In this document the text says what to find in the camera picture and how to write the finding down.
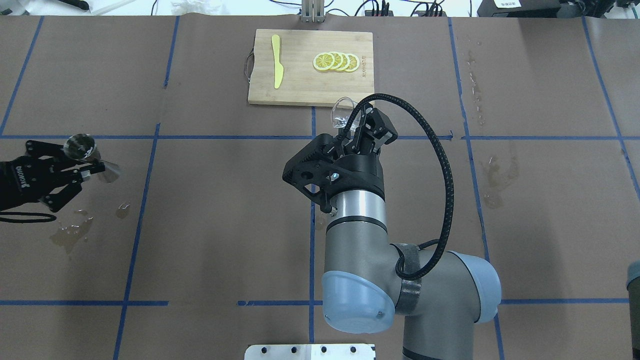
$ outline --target white metal plate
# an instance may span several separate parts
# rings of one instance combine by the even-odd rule
[[[375,348],[373,344],[252,345],[244,360],[375,360]]]

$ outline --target blue joint cap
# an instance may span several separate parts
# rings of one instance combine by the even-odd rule
[[[338,331],[374,334],[394,322],[396,307],[373,282],[343,271],[322,276],[324,320]]]
[[[640,277],[640,260],[631,263],[627,269],[627,288],[629,288],[629,284],[638,277]]]
[[[493,317],[498,313],[498,305],[502,301],[502,287],[498,273],[485,259],[458,254],[455,251],[449,252],[462,260],[476,284],[480,298],[480,317],[476,322],[484,323],[493,320]]]

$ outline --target cutting board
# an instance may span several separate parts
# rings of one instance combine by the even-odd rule
[[[273,87],[271,36],[274,34],[280,35],[280,63],[284,66],[278,89]],[[350,73],[316,70],[314,58],[328,51],[357,55],[360,68]],[[344,96],[358,102],[374,93],[372,33],[258,29],[253,53],[250,104],[333,106]]]

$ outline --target lemon slice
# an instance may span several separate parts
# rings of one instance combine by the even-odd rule
[[[354,72],[360,67],[360,58],[354,54],[345,54],[349,58],[349,66],[344,69],[344,72]]]
[[[343,53],[338,53],[337,51],[332,51],[331,54],[333,55],[333,57],[335,58],[335,60],[333,61],[333,66],[331,66],[332,70],[335,70],[339,67],[342,67],[342,64],[344,63],[344,58],[342,57],[342,55],[344,55]]]
[[[347,56],[347,54],[343,54],[343,53],[341,53],[340,56],[344,58],[344,63],[342,64],[341,67],[339,67],[339,68],[337,68],[335,70],[336,71],[345,71],[349,67],[349,64],[351,63],[351,57]]]
[[[319,71],[329,70],[333,66],[335,57],[332,53],[319,53],[314,58],[314,68]]]

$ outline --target yellow knife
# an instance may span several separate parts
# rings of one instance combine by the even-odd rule
[[[280,36],[273,35],[271,37],[271,45],[273,46],[273,63],[275,64],[273,87],[279,88],[284,75],[284,66],[280,63]]]

